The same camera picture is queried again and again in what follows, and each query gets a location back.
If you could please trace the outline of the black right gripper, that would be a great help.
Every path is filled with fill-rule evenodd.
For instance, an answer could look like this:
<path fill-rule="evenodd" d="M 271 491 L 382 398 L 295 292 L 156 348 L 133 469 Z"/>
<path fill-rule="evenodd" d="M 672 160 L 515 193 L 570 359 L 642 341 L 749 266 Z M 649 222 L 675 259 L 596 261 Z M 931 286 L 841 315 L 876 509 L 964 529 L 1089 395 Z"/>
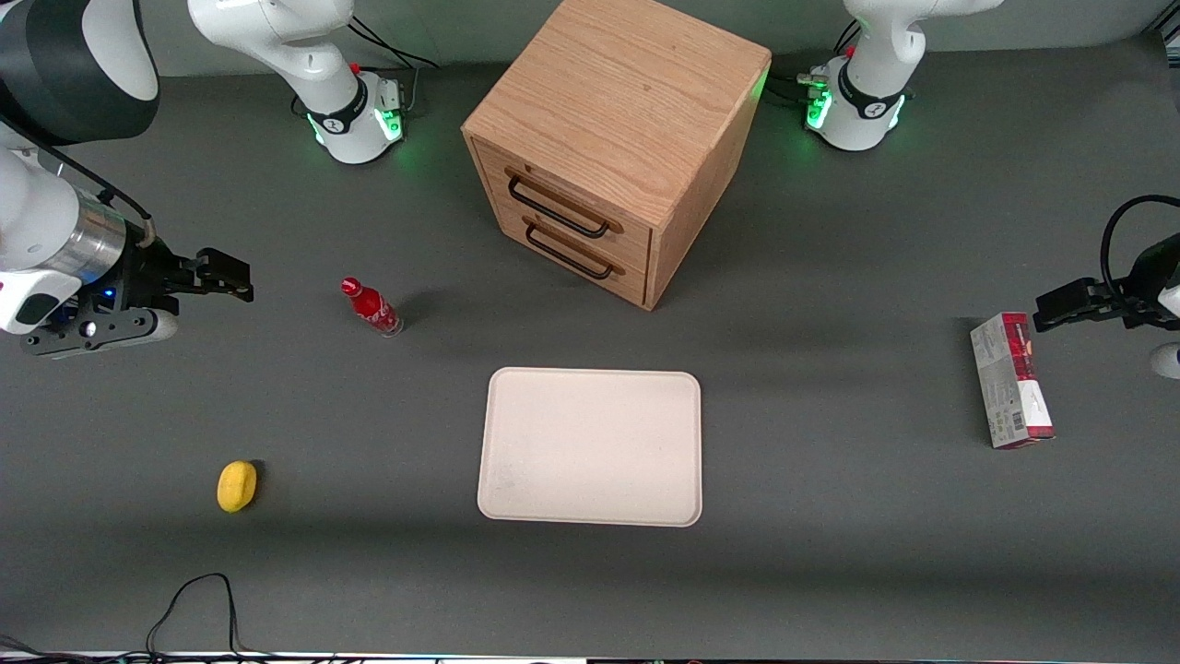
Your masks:
<path fill-rule="evenodd" d="M 92 283 L 92 303 L 97 310 L 177 310 L 177 295 L 183 292 L 227 294 L 250 303 L 253 270 L 218 249 L 203 248 L 194 259 L 182 259 L 163 239 L 148 248 L 131 239 L 114 268 Z"/>

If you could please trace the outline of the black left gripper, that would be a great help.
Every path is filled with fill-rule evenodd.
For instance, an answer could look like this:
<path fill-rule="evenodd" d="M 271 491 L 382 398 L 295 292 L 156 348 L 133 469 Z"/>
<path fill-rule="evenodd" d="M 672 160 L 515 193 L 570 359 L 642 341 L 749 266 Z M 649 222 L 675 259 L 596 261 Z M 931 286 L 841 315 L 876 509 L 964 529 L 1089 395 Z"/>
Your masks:
<path fill-rule="evenodd" d="M 1032 327 L 1045 333 L 1079 321 L 1121 320 L 1126 329 L 1150 326 L 1176 329 L 1179 236 L 1152 244 L 1121 280 L 1110 277 L 1110 236 L 1104 235 L 1104 283 L 1074 280 L 1035 300 Z"/>

